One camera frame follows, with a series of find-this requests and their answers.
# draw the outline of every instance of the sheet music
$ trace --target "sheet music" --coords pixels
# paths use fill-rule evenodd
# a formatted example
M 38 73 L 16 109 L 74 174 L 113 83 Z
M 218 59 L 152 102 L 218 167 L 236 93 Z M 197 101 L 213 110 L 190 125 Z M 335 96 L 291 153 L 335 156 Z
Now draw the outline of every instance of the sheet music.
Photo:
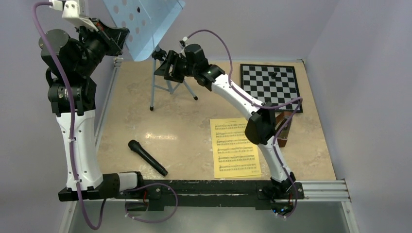
M 244 135 L 244 118 L 211 119 L 215 178 L 261 177 L 258 148 Z

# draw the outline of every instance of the black microphone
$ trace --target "black microphone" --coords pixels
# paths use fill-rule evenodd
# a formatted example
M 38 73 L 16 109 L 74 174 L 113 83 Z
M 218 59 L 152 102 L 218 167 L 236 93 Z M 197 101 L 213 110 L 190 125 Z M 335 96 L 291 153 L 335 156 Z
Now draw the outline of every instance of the black microphone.
M 167 176 L 167 170 L 147 151 L 145 151 L 139 142 L 131 140 L 128 145 L 132 151 L 138 153 L 144 160 L 146 160 L 148 164 L 150 164 L 154 169 L 156 169 L 156 171 L 158 171 L 163 176 Z

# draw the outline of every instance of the white wall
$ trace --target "white wall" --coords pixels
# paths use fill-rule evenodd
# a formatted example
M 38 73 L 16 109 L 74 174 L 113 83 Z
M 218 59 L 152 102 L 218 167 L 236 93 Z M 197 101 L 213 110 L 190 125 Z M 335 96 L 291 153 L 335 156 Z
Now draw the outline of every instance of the white wall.
M 309 55 L 338 0 L 185 0 L 161 48 L 178 50 L 179 40 L 210 29 L 228 44 L 236 60 L 295 60 Z M 211 34 L 196 35 L 210 60 L 227 59 Z
M 47 66 L 30 14 L 37 1 L 3 1 L 0 7 L 0 229 L 5 233 L 57 232 L 65 208 L 57 197 L 66 184 L 63 138 L 47 99 Z M 91 2 L 90 13 L 107 19 L 104 4 Z M 77 38 L 60 12 L 47 7 L 38 12 L 45 31 L 60 28 Z M 92 75 L 97 118 L 112 69 L 107 57 Z
M 361 232 L 412 228 L 412 1 L 340 0 L 307 62 Z

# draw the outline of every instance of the beige tabletop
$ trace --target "beige tabletop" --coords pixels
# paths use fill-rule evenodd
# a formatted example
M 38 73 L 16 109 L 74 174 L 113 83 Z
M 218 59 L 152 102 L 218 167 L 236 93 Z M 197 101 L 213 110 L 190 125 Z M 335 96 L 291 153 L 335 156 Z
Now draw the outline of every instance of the beige tabletop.
M 210 63 L 229 72 L 228 62 Z M 334 180 L 335 174 L 303 64 L 245 63 L 295 67 L 304 100 L 303 113 L 293 118 L 288 143 L 281 151 L 297 180 Z M 240 84 L 240 63 L 233 65 L 232 79 Z M 195 101 L 183 85 L 172 95 L 156 89 L 154 111 L 151 112 L 151 73 L 150 61 L 124 62 L 121 66 L 98 151 L 102 172 L 140 171 L 145 179 L 214 179 L 209 120 L 242 115 L 222 97 L 199 86 L 190 77 L 186 81 L 199 100 Z M 162 77 L 156 78 L 156 84 L 166 87 Z M 127 143 L 132 139 L 140 142 L 168 170 L 166 178 L 128 148 Z M 259 158 L 261 179 L 269 179 L 269 169 L 260 152 Z

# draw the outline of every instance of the chess square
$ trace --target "chess square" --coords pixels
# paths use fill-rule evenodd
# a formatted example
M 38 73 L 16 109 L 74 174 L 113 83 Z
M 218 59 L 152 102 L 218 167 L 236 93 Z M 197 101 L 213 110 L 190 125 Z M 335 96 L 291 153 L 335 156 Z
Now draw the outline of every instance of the chess square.
M 262 102 L 280 105 L 300 96 L 294 67 L 241 64 L 240 75 L 243 90 Z M 293 111 L 296 107 L 297 102 L 276 111 Z M 303 112 L 302 106 L 297 112 Z

